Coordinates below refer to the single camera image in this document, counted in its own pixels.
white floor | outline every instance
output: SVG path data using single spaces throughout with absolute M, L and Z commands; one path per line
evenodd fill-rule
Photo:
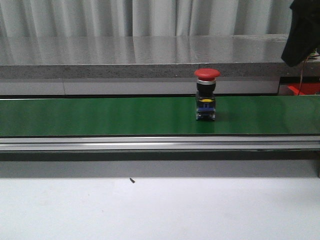
M 316 162 L 2 161 L 0 239 L 320 239 Z

gray curtain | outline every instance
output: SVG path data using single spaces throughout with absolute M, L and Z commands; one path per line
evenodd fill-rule
M 292 0 L 0 0 L 0 36 L 287 34 Z

granite surface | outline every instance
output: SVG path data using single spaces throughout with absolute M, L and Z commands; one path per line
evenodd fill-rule
M 287 35 L 0 37 L 0 79 L 189 78 L 197 68 L 223 77 L 299 76 L 281 54 Z M 305 76 L 320 76 L 310 60 Z

red object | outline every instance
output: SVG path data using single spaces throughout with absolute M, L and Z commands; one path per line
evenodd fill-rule
M 200 68 L 194 72 L 194 75 L 202 81 L 213 81 L 220 76 L 220 72 L 212 68 Z
M 294 95 L 299 93 L 300 83 L 292 83 L 288 85 L 288 88 Z M 300 95 L 314 95 L 316 92 L 320 92 L 320 83 L 302 83 Z

red button cap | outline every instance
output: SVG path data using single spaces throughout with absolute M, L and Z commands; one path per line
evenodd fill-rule
M 194 75 L 202 81 L 213 81 L 216 77 L 220 76 L 220 72 L 212 68 L 200 68 L 194 72 Z

